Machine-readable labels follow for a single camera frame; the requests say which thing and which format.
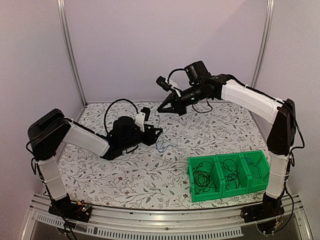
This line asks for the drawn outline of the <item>left aluminium frame post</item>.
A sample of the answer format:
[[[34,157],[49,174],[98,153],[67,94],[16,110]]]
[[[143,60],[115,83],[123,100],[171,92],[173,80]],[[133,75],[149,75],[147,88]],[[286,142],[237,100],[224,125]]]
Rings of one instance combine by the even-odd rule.
[[[62,30],[62,36],[64,39],[64,44],[66,48],[66,53],[70,65],[70,70],[71,74],[74,80],[75,88],[77,91],[77,94],[79,96],[80,102],[83,107],[86,107],[88,105],[87,99],[85,96],[85,91],[81,82],[80,74],[78,71],[78,66],[76,63],[76,58],[74,55],[73,51],[73,46],[72,46],[72,39],[71,39],[71,34],[69,30],[69,25],[68,25],[68,18],[67,18],[67,11],[66,11],[66,5],[64,0],[57,0],[57,10],[58,10],[58,15],[59,15],[59,21],[61,25],[61,30]]]

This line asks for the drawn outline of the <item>right aluminium frame post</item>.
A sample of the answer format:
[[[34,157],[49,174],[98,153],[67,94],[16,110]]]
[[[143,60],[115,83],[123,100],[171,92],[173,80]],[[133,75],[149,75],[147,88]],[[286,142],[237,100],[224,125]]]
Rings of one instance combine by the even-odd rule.
[[[274,7],[275,7],[275,0],[267,0],[260,47],[258,51],[258,56],[257,56],[251,84],[250,84],[250,86],[253,88],[257,87],[260,73],[262,70],[263,61],[266,54],[269,36],[272,28]]]

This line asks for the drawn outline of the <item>aluminium frame post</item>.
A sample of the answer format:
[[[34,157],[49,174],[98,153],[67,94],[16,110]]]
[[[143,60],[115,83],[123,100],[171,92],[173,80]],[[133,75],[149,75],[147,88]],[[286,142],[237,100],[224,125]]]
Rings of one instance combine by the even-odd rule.
[[[250,84],[250,86],[253,88],[257,87],[260,73],[262,70],[263,61],[266,54],[269,36],[272,28],[274,7],[275,7],[275,0],[267,0],[260,47],[258,51],[258,56],[257,56],[251,84]]]
[[[64,0],[57,0],[57,10],[58,10],[58,15],[59,15],[59,21],[61,25],[61,30],[62,30],[62,36],[64,39],[64,44],[66,48],[66,53],[70,65],[70,70],[71,74],[74,80],[75,88],[77,91],[77,94],[79,96],[80,102],[83,107],[86,107],[88,105],[87,99],[85,96],[85,91],[81,82],[80,74],[78,71],[78,66],[76,63],[76,58],[74,55],[73,51],[73,46],[72,46],[72,39],[71,39],[71,34],[69,30],[69,25],[68,25],[68,18],[67,18],[67,11],[66,11],[66,5]]]

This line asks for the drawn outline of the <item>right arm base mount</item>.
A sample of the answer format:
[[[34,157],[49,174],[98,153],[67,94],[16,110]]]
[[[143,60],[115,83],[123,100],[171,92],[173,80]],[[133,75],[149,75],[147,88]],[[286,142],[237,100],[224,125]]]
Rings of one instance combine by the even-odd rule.
[[[291,211],[285,223],[285,210],[282,203],[271,211],[267,211],[263,203],[243,207],[240,212],[240,217],[244,219],[245,223],[256,222],[256,228],[262,235],[274,235],[284,229],[293,217],[295,202],[291,195],[289,195],[289,198],[291,201]]]

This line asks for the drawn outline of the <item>front aluminium rail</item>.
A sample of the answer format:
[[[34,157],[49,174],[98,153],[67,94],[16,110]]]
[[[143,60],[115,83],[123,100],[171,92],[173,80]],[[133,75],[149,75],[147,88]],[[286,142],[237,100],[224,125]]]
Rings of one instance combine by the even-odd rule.
[[[64,221],[49,213],[50,200],[36,193],[27,211],[23,240],[313,240],[297,194],[282,199],[285,210],[280,231],[265,235],[259,226],[269,219],[245,222],[242,206],[207,209],[145,210],[94,205],[88,222]]]

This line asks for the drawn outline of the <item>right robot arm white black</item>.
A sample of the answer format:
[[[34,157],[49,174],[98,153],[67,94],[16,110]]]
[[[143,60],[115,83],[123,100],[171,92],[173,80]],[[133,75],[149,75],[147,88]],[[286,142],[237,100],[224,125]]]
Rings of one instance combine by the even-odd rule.
[[[290,168],[295,165],[295,135],[301,133],[294,101],[272,97],[240,82],[231,74],[212,75],[201,60],[184,67],[182,71],[186,73],[190,85],[185,90],[179,89],[170,76],[156,79],[158,86],[170,92],[157,111],[182,116],[188,106],[211,98],[237,104],[265,119],[272,126],[266,142],[271,157],[268,185],[262,203],[245,207],[242,212],[262,218],[280,213]]]

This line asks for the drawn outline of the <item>green bin right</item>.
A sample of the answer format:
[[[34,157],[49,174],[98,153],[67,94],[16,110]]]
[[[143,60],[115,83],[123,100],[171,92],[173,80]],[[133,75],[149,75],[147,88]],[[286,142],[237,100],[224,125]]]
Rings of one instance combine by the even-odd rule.
[[[261,150],[256,150],[245,151],[241,154],[251,176],[249,191],[251,193],[265,191],[269,182],[270,166],[264,153]]]

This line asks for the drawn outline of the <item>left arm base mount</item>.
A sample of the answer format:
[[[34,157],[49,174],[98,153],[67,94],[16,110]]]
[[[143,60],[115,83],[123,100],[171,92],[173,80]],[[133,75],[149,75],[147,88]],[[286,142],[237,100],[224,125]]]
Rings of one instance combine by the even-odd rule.
[[[68,220],[88,223],[91,218],[92,204],[84,202],[72,202],[70,200],[53,201],[48,212]]]

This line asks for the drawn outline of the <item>green bin left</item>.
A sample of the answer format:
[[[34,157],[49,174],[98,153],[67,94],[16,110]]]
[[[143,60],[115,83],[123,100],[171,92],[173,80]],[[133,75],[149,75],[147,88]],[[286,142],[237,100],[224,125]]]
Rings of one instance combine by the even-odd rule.
[[[216,200],[222,197],[223,182],[214,156],[189,157],[187,174],[193,203]]]

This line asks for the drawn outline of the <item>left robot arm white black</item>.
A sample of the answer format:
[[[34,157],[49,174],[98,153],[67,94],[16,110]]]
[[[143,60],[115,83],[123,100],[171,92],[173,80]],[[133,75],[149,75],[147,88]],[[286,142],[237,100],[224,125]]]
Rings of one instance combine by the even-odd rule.
[[[84,125],[67,118],[60,109],[53,109],[33,123],[27,130],[29,141],[26,150],[31,153],[31,167],[38,174],[50,197],[52,205],[63,216],[74,213],[74,205],[66,191],[58,169],[56,154],[61,144],[67,143],[92,152],[104,160],[114,160],[122,154],[132,153],[140,144],[156,144],[163,129],[148,124],[151,110],[141,110],[129,99],[125,102],[133,106],[135,117],[120,116],[102,135]]]

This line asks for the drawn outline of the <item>green bin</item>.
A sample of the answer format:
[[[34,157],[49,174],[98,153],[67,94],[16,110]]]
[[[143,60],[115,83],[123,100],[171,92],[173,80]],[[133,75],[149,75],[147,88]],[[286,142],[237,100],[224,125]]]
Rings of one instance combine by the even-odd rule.
[[[214,156],[189,157],[187,174],[193,203],[216,200],[222,197],[223,182]]]
[[[247,194],[250,177],[240,153],[216,155],[223,182],[222,197],[230,198]]]
[[[245,151],[241,154],[251,176],[249,191],[251,193],[265,191],[269,182],[270,166],[264,153],[261,150],[256,150]]]

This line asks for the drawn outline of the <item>green bin middle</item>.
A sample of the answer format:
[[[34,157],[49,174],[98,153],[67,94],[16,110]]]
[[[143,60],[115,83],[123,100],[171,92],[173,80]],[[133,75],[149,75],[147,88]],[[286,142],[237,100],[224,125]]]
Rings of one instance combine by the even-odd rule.
[[[222,197],[230,198],[247,194],[250,177],[240,153],[216,155],[223,182]]]

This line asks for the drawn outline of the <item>floral patterned table mat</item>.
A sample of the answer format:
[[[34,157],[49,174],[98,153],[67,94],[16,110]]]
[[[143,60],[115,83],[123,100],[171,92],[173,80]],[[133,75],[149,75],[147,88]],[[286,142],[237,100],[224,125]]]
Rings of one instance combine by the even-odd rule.
[[[157,143],[140,144],[132,153],[108,161],[68,144],[58,162],[70,198],[95,205],[132,209],[184,210],[228,207],[262,200],[254,192],[211,201],[192,202],[188,158],[261,150],[267,145],[252,115],[244,108],[214,102],[189,107],[183,116],[158,113],[157,102],[137,102],[138,109],[150,108],[148,123],[163,129]],[[90,104],[80,123],[104,134],[121,116],[134,117],[132,105]]]

